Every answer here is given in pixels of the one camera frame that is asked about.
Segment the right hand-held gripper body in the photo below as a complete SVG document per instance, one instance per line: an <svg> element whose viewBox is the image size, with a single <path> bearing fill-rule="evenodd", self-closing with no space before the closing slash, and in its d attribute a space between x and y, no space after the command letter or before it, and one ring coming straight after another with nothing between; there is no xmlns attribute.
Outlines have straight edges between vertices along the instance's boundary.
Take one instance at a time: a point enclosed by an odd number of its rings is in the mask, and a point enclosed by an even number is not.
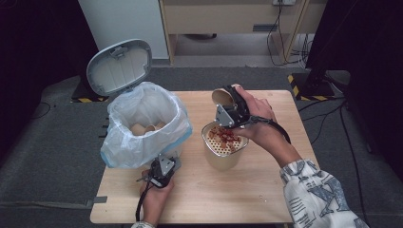
<svg viewBox="0 0 403 228"><path fill-rule="evenodd" d="M216 104L216 108L215 121L219 126L225 128L236 128L246 124L249 120L249 109L242 97L239 104Z"/></svg>

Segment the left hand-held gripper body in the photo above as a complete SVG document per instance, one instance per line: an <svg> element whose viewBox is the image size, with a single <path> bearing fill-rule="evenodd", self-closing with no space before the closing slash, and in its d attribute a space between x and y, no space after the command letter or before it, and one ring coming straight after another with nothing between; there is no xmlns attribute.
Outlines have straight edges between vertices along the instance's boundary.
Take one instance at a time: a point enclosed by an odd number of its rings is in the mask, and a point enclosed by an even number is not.
<svg viewBox="0 0 403 228"><path fill-rule="evenodd" d="M177 171L177 159L159 155L151 163L148 173L142 175L138 181L151 182L157 188L165 188Z"/></svg>

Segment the beige container with strainer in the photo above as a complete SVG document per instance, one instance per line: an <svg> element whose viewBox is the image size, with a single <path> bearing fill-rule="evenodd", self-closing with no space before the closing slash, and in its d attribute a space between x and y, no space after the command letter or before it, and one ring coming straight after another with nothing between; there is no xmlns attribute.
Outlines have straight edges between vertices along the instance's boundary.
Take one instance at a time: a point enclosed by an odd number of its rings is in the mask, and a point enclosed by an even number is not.
<svg viewBox="0 0 403 228"><path fill-rule="evenodd" d="M211 143L207 136L209 130L215 125L218 124L209 123L201 131L205 147L205 157L212 167L220 171L226 171L238 164L241 152L247 146L249 140L245 137L239 136L241 138L241 143L236 146L235 151L231 151L230 149L219 149L216 145Z"/></svg>

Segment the white grey pedal trash can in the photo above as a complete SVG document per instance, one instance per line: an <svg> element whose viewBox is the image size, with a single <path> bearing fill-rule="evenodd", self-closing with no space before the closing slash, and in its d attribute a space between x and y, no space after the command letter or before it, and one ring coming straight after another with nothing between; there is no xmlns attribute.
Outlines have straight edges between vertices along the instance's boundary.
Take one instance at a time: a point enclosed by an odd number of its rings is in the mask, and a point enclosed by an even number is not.
<svg viewBox="0 0 403 228"><path fill-rule="evenodd" d="M88 63L86 76L95 93L111 96L114 101L119 95L148 82L151 62L152 52L147 42L126 40L98 52Z"/></svg>

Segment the person's right hand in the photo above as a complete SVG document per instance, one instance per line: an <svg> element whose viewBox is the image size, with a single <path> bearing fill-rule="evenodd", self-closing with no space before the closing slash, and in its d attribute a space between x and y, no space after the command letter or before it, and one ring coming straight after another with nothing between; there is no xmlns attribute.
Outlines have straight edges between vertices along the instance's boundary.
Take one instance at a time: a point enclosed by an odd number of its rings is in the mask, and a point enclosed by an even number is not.
<svg viewBox="0 0 403 228"><path fill-rule="evenodd" d="M241 85L235 85L236 91L245 100L252 116L262 117L263 119L276 121L272 107L266 99L258 99L242 88ZM251 123L245 127L235 128L233 132L236 135L246 137L257 145L261 146L270 153L274 153L288 142L284 136L272 125L267 123Z"/></svg>

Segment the person's left hand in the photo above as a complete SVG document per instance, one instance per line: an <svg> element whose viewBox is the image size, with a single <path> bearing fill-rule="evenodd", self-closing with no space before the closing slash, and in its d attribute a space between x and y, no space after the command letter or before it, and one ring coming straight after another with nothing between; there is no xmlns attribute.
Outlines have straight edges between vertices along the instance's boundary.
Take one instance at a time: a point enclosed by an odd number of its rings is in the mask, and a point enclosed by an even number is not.
<svg viewBox="0 0 403 228"><path fill-rule="evenodd" d="M144 214L141 221L159 224L164 207L166 206L166 202L174 186L173 179L170 180L165 188L157 188L152 184L147 185L145 181L142 183L140 194L145 190L147 190L147 193L145 194L143 201Z"/></svg>

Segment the red brown food scraps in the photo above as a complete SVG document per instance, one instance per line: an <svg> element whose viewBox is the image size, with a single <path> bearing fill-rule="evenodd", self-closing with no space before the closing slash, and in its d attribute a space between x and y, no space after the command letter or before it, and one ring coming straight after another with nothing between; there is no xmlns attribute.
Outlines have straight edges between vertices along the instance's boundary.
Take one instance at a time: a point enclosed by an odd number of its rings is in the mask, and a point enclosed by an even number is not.
<svg viewBox="0 0 403 228"><path fill-rule="evenodd" d="M236 146L241 143L241 138L235 135L231 130L215 125L207 133L211 143L219 149L236 150Z"/></svg>

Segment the translucent white trash bag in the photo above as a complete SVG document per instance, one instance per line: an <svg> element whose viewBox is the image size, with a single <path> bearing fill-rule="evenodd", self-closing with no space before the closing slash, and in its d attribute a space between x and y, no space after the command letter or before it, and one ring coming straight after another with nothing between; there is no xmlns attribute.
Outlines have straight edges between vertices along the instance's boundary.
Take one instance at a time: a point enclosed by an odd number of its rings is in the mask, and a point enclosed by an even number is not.
<svg viewBox="0 0 403 228"><path fill-rule="evenodd" d="M108 105L109 127L101 157L111 168L138 168L159 155L178 158L192 134L192 124L181 99L173 92L143 82ZM147 127L165 122L161 129L134 136L133 124Z"/></svg>

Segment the grey tape strip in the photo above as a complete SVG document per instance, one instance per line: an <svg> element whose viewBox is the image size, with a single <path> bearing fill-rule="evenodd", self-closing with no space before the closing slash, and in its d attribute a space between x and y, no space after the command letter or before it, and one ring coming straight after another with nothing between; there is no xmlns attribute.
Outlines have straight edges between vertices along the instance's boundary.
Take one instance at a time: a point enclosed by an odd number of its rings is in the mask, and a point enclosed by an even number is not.
<svg viewBox="0 0 403 228"><path fill-rule="evenodd" d="M107 196L95 197L94 199L88 199L85 202L85 206L87 208L92 208L93 205L96 203L106 203L106 202L107 202Z"/></svg>

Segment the black table edge clips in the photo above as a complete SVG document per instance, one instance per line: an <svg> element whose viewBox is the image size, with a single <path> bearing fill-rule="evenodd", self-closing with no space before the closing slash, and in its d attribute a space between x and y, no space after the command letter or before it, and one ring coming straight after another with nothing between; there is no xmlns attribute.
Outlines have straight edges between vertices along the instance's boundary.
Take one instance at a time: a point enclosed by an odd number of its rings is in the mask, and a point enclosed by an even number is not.
<svg viewBox="0 0 403 228"><path fill-rule="evenodd" d="M104 139L107 136L108 127L109 127L109 118L106 117L104 123L101 126L103 132L98 136L98 138Z"/></svg>

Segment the light wooden desk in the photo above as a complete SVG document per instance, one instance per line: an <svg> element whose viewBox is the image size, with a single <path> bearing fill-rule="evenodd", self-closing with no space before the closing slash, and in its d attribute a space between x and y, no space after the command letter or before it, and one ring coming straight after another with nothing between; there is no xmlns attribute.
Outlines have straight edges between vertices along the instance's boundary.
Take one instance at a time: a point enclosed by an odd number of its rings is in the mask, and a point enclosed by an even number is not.
<svg viewBox="0 0 403 228"><path fill-rule="evenodd" d="M328 0L297 0L273 6L272 0L159 0L168 53L179 34L270 32L283 63L290 60L300 34L314 34Z"/></svg>

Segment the black hazard-striped stand base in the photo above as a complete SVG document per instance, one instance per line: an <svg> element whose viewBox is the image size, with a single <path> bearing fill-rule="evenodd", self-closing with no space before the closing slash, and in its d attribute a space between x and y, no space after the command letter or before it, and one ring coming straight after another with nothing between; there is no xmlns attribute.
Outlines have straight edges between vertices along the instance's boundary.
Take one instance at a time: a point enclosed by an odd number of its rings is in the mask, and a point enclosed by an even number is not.
<svg viewBox="0 0 403 228"><path fill-rule="evenodd" d="M309 73L292 73L287 79L299 101L325 101L335 97L330 84L321 77Z"/></svg>
<svg viewBox="0 0 403 228"><path fill-rule="evenodd" d="M70 98L73 103L106 102L107 99L108 96L101 96L95 93L83 77L79 77L79 83Z"/></svg>

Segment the white cabinet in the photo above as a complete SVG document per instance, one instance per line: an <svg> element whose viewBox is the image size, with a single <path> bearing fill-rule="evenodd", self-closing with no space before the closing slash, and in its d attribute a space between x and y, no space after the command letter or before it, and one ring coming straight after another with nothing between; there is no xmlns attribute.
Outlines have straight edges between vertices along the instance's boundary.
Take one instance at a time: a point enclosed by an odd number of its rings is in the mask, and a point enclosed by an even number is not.
<svg viewBox="0 0 403 228"><path fill-rule="evenodd" d="M129 40L146 41L157 60L169 58L159 0L78 0L99 50Z"/></svg>

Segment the black curtain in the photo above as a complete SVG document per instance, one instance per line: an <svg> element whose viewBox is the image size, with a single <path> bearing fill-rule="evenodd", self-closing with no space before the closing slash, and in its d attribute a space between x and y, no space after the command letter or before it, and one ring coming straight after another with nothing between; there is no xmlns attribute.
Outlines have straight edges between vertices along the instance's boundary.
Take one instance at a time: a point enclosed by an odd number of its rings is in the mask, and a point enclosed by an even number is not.
<svg viewBox="0 0 403 228"><path fill-rule="evenodd" d="M78 0L0 0L0 161L49 85L86 76L98 51Z"/></svg>
<svg viewBox="0 0 403 228"><path fill-rule="evenodd" d="M403 0L328 0L308 68L310 89L327 70L350 73L350 108L403 180Z"/></svg>

